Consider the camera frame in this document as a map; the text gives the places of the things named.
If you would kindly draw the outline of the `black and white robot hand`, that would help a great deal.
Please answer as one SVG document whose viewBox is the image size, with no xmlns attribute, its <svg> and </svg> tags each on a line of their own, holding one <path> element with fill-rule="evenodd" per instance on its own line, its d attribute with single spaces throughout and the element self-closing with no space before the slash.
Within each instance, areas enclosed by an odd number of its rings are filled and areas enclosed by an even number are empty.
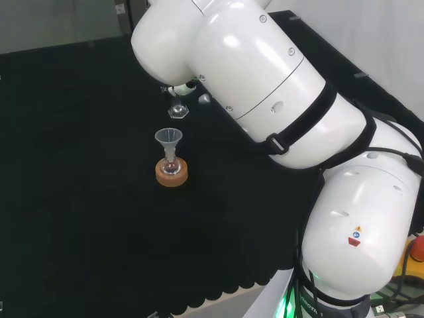
<svg viewBox="0 0 424 318">
<path fill-rule="evenodd" d="M 164 88 L 164 93 L 171 95 L 172 97 L 182 97 L 193 93 L 197 88 L 196 81 L 189 81 L 182 85 L 169 86 Z M 198 99 L 199 104 L 206 105 L 211 102 L 211 97 L 209 94 L 205 93 L 201 95 Z"/>
</svg>

